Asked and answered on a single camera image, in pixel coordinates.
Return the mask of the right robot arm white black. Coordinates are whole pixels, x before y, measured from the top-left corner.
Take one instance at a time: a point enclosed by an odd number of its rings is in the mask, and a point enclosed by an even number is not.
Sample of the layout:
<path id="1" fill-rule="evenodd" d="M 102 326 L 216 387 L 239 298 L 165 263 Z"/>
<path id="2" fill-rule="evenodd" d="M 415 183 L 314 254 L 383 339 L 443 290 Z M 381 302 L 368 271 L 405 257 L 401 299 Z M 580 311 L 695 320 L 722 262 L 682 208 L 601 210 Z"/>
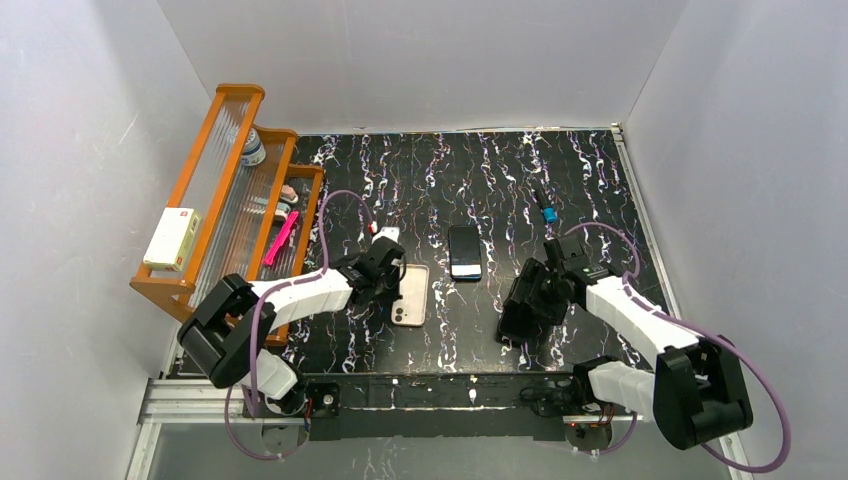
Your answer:
<path id="1" fill-rule="evenodd" d="M 591 262 L 575 235 L 545 241 L 544 251 L 545 260 L 526 260 L 513 280 L 499 336 L 527 342 L 579 307 L 623 335 L 650 368 L 604 355 L 574 365 L 565 386 L 533 387 L 526 399 L 626 407 L 655 422 L 679 450 L 753 424 L 740 361 L 720 340 L 661 319 L 662 309 L 632 291 L 621 272 Z"/>

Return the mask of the black phone case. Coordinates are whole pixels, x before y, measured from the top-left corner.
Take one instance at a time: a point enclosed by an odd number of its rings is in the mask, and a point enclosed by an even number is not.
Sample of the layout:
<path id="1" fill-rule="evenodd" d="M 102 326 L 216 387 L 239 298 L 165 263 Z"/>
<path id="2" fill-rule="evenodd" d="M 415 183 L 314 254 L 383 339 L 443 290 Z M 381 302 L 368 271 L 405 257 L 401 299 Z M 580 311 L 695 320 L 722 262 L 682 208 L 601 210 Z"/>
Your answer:
<path id="1" fill-rule="evenodd" d="M 452 225 L 448 230 L 450 276 L 456 281 L 479 281 L 482 278 L 480 236 L 473 225 Z"/>

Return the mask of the beige phone case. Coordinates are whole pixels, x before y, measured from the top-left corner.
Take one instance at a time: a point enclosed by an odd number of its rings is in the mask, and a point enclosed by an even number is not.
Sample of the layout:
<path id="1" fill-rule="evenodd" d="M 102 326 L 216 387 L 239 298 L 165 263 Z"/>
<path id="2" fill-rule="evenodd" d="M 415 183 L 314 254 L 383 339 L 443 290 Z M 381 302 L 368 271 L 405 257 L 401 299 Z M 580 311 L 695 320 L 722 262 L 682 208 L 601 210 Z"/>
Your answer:
<path id="1" fill-rule="evenodd" d="M 392 323 L 402 327 L 422 327 L 426 319 L 429 291 L 429 268 L 426 265 L 409 264 L 400 282 L 400 298 L 392 305 Z"/>

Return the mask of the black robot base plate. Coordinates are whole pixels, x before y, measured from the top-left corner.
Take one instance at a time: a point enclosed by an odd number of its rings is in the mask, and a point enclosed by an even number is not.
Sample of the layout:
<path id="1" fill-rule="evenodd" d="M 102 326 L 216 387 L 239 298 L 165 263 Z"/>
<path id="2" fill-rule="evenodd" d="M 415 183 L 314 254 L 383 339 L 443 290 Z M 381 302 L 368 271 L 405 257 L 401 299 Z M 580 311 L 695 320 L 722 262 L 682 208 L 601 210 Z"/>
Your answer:
<path id="1" fill-rule="evenodd" d="M 306 374 L 261 419 L 306 421 L 313 441 L 378 437 L 530 437 L 603 448 L 630 426 L 623 406 L 581 406 L 564 372 Z"/>

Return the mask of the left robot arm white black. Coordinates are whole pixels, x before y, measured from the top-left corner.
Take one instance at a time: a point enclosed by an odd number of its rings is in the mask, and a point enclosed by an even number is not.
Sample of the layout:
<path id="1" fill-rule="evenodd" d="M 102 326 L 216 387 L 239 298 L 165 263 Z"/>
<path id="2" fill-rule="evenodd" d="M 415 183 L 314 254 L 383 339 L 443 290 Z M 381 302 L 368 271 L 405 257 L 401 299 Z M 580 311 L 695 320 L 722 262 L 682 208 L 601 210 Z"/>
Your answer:
<path id="1" fill-rule="evenodd" d="M 249 387 L 281 400 L 298 384 L 294 368 L 264 346 L 273 331 L 317 314 L 399 296 L 405 255 L 400 231 L 384 227 L 370 247 L 325 273 L 249 282 L 223 277 L 177 334 L 180 346 L 217 388 Z"/>

